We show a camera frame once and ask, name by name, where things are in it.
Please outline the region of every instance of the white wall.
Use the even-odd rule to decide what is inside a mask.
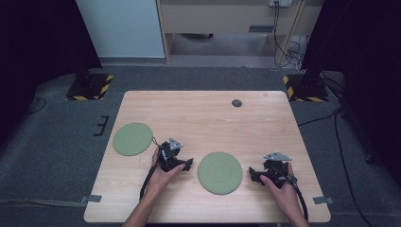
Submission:
[[[155,0],[77,0],[97,55],[164,58]]]

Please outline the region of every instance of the table top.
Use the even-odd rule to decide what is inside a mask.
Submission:
[[[232,105],[234,99],[241,107]],[[163,223],[264,223],[287,222],[266,186],[251,181],[249,166],[263,171],[263,156],[280,151],[291,157],[310,222],[327,222],[327,205],[321,197],[303,138],[283,92],[275,91],[130,91],[124,95],[112,134],[98,171],[84,219],[87,222],[124,222],[139,202],[139,192],[156,149],[123,156],[113,148],[113,137],[123,126],[148,125],[159,144],[173,137],[183,143],[178,159],[194,158],[189,171],[168,185],[148,222]],[[223,151],[241,164],[243,179],[228,195],[215,195],[201,185],[197,171],[207,154]]]

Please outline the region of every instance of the tripod base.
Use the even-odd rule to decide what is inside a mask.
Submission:
[[[113,76],[108,74],[91,74],[92,84],[89,86],[75,79],[66,94],[67,100],[91,100],[102,99],[109,89]]]
[[[315,85],[306,89],[302,84],[303,79],[303,74],[286,75],[283,77],[290,101],[328,101],[328,94],[324,86]]]

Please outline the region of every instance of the gray carpet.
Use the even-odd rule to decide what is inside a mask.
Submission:
[[[43,98],[45,106],[42,99],[34,100],[28,110],[33,113],[24,116],[1,147],[0,200],[79,201],[90,195],[119,105],[129,90],[285,91],[282,76],[296,73],[294,69],[128,66],[109,66],[102,72],[114,75],[102,100],[65,100],[73,75],[38,88],[36,97]],[[328,102],[290,105],[298,123],[328,116],[339,107],[332,96]],[[102,115],[110,120],[104,134],[94,136],[101,130],[97,124],[104,122]],[[401,226],[400,188],[385,167],[365,163],[364,148],[346,119],[338,117],[338,128],[348,174],[366,219],[374,226]],[[336,201],[329,205],[331,220],[311,226],[367,226],[345,180],[334,117],[300,130],[324,195]],[[83,213],[84,208],[0,205],[0,226],[95,226],[85,223]]]

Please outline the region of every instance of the yellow and black hazard tape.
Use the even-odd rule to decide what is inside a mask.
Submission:
[[[112,82],[112,78],[113,78],[112,75],[107,76],[106,80],[104,81],[104,84],[101,87],[99,94],[96,94],[96,96],[68,96],[66,99],[77,100],[77,101],[103,99],[103,97],[106,95],[107,90],[109,89],[110,83]]]
[[[321,101],[328,101],[328,98],[321,98],[321,97],[303,97],[299,98],[296,97],[294,94],[294,90],[291,87],[291,84],[288,82],[288,77],[283,77],[284,84],[286,84],[286,88],[288,91],[288,97],[290,101],[314,101],[314,102],[321,102]]]

